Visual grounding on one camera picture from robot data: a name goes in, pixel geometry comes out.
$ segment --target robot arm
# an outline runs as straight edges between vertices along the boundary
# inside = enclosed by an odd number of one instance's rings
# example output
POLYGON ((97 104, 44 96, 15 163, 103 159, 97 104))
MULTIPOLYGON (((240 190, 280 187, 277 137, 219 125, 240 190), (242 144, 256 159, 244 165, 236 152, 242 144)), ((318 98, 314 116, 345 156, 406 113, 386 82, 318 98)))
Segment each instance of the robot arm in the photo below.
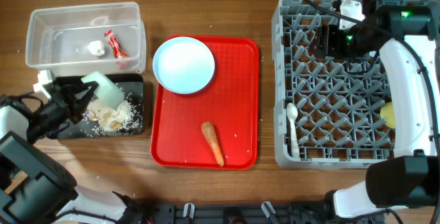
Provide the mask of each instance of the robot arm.
POLYGON ((98 84, 60 86, 49 70, 42 71, 38 79, 34 90, 49 100, 35 112, 21 101, 29 93, 0 98, 0 222, 107 224, 143 220, 144 212, 128 196, 77 186, 62 165, 33 146, 40 137, 59 132, 65 120, 79 122, 98 84), (26 179, 6 193, 21 171, 26 179))
POLYGON ((362 4, 366 17, 362 23, 349 30, 336 25, 322 27, 310 51, 338 58, 379 51, 393 99, 395 158, 371 165, 365 181, 328 192, 324 201, 293 203, 317 213, 321 221, 347 221, 388 209, 433 206, 439 200, 436 143, 440 72, 436 72, 436 46, 440 44, 436 44, 439 24, 433 18, 434 11, 432 7, 405 6, 403 0, 362 0, 362 4), (403 38, 418 58, 404 46, 403 38))

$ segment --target red candy wrapper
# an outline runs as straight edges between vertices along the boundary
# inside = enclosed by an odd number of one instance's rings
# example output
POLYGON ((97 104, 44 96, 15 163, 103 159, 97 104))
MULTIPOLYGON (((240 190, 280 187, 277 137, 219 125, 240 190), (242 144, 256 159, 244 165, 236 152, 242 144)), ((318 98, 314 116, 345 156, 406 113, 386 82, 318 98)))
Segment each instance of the red candy wrapper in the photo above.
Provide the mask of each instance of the red candy wrapper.
MULTIPOLYGON (((115 56, 115 58, 129 57, 129 55, 127 55, 127 53, 125 53, 122 50, 121 44, 119 44, 118 39, 116 38, 115 34, 111 30, 106 32, 104 34, 104 36, 107 39, 107 42, 109 42, 109 45, 111 46, 111 48, 113 50, 113 55, 115 56)), ((125 69, 129 65, 128 61, 118 61, 116 63, 118 64, 120 69, 125 69)))

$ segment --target red food tray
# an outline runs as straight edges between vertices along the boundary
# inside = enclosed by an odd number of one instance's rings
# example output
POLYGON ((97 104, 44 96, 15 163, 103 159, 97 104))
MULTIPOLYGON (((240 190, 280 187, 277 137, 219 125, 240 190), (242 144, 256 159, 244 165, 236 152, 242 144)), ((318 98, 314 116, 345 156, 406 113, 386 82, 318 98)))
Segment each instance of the red food tray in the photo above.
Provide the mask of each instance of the red food tray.
POLYGON ((211 50, 214 76, 208 86, 191 95, 158 86, 151 155, 163 166, 245 170, 257 157, 259 49, 248 38, 189 37, 211 50), (201 132, 206 121, 216 128, 223 167, 217 164, 201 132))

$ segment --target carrot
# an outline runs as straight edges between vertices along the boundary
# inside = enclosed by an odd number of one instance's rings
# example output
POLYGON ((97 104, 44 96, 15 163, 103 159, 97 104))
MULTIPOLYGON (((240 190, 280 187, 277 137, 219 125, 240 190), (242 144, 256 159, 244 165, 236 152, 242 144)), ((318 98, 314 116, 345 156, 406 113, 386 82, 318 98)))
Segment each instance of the carrot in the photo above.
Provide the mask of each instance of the carrot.
POLYGON ((223 155, 221 154, 221 150, 219 147, 219 143, 217 142, 217 136, 215 135, 214 125, 211 122, 204 122, 201 125, 201 132, 205 136, 206 141, 211 147, 212 152, 214 153, 215 159, 220 166, 225 164, 223 160, 223 155))

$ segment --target white spoon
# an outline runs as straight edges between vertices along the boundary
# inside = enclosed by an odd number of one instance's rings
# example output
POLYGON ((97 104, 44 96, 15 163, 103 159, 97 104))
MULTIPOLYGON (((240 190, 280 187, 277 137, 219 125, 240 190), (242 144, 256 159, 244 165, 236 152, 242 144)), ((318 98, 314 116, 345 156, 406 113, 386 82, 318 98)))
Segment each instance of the white spoon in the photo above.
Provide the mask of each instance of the white spoon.
POLYGON ((292 157, 300 157, 300 148, 298 147, 298 140, 296 139, 295 120, 298 117, 298 109, 295 104, 289 103, 286 108, 287 119, 290 122, 290 146, 292 157))

